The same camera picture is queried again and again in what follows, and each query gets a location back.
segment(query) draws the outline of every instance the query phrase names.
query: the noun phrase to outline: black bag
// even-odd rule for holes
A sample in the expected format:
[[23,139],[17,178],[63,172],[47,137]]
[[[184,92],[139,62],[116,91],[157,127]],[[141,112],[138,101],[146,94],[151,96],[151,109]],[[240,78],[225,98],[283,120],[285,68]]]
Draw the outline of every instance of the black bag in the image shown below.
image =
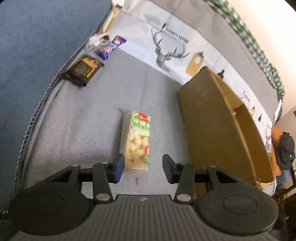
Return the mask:
[[280,168],[289,170],[295,159],[295,144],[289,133],[284,132],[276,150],[276,161]]

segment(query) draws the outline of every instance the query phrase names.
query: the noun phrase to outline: plastic snack bag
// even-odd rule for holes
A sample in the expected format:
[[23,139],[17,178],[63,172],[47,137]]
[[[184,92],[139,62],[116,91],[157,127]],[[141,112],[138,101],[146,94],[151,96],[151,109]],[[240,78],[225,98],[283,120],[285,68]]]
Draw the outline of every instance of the plastic snack bag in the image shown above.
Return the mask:
[[125,157],[126,168],[148,171],[150,116],[133,111],[123,117],[120,153]]
[[103,60],[108,59],[108,55],[116,48],[118,48],[120,45],[124,44],[126,42],[126,39],[116,35],[115,38],[106,46],[104,46],[101,50],[101,57]]

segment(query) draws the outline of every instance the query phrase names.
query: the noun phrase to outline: black circular mount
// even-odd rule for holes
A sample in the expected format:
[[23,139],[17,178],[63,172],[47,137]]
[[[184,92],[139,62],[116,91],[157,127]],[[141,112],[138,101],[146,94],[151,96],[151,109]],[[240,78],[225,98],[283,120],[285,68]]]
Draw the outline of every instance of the black circular mount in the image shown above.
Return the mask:
[[198,200],[197,211],[210,226],[237,235],[268,231],[278,216],[272,198],[242,183],[221,183]]
[[9,217],[16,228],[36,235],[75,228],[89,211],[88,199],[74,186],[55,182],[20,193],[9,205]]

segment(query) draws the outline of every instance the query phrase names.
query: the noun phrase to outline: open cardboard box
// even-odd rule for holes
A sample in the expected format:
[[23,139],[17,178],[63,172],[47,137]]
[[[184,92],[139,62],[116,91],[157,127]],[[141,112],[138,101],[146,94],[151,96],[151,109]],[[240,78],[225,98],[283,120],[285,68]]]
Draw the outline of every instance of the open cardboard box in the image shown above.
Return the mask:
[[262,138],[247,107],[219,76],[202,68],[178,90],[178,97],[195,168],[215,165],[252,185],[273,181]]

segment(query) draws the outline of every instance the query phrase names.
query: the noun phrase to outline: white wall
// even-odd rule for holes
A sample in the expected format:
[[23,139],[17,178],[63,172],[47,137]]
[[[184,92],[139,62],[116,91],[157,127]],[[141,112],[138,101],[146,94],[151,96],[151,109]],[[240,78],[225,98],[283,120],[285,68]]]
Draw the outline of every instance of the white wall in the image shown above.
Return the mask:
[[285,86],[283,115],[296,105],[296,12],[284,0],[228,0]]
[[283,132],[289,132],[290,136],[296,142],[296,117],[293,111],[296,110],[296,105],[282,118],[279,120],[278,124]]

